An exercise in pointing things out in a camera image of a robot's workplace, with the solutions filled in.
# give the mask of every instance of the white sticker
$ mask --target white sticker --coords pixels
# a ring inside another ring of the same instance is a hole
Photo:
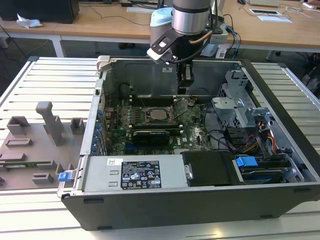
[[[25,165],[9,165],[5,166],[6,169],[18,169],[18,168],[26,168]]]
[[[163,73],[172,73],[172,67],[164,67],[162,68],[162,72]]]
[[[107,165],[109,166],[119,166],[124,161],[123,158],[108,158]]]

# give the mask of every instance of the computer case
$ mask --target computer case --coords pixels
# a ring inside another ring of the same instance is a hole
[[[0,0],[0,17],[4,21],[26,19],[72,24],[79,13],[78,0]]]

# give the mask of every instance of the green circuit board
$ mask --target green circuit board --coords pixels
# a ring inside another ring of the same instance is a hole
[[[189,98],[178,99],[166,107],[133,106],[129,101],[122,101],[106,111],[107,130],[112,133],[112,151],[108,153],[111,156],[212,150],[202,123],[204,105],[194,104]],[[136,131],[170,132],[169,142],[162,146],[136,147],[133,143]]]

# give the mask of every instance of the gray plastic block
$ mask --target gray plastic block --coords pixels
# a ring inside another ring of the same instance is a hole
[[[64,131],[64,126],[62,125],[60,117],[59,116],[53,116],[53,117],[54,117],[54,121],[56,123],[56,127],[60,128],[59,130],[62,133]],[[47,126],[45,124],[43,125],[43,127],[44,127],[45,132],[47,134],[50,134],[50,132],[49,132],[49,130],[48,130],[48,128],[47,128]]]
[[[4,162],[21,162],[26,160],[27,156],[24,153],[13,153],[13,154],[1,154],[0,161]]]
[[[7,139],[4,144],[8,148],[12,147],[28,147],[32,145],[32,141],[30,138],[17,138],[17,139]]]
[[[62,165],[59,163],[58,166],[56,167],[55,170],[55,175],[59,175],[60,173],[64,172],[64,168],[62,167]]]
[[[32,181],[35,184],[52,184],[54,182],[54,178],[50,173],[34,173]]]
[[[63,141],[62,137],[62,124],[60,122],[56,122],[54,115],[52,114],[52,103],[50,101],[40,101],[35,111],[42,115],[43,120],[45,122],[46,130],[51,135],[56,146],[60,146]]]
[[[38,163],[36,166],[41,170],[57,169],[55,161],[51,161],[50,163]]]
[[[24,127],[30,125],[24,116],[13,116],[6,126],[12,135],[25,135]]]
[[[70,122],[72,134],[84,134],[86,127],[82,118],[72,118]]]
[[[72,165],[72,163],[69,163],[69,165],[68,165],[68,170],[74,170],[75,168],[74,168],[74,166]]]
[[[8,172],[8,168],[6,168],[4,165],[0,165],[0,172]]]

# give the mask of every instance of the motherboard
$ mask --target motherboard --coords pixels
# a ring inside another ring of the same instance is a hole
[[[210,151],[204,104],[192,97],[131,98],[109,103],[105,132],[109,156],[169,155]]]

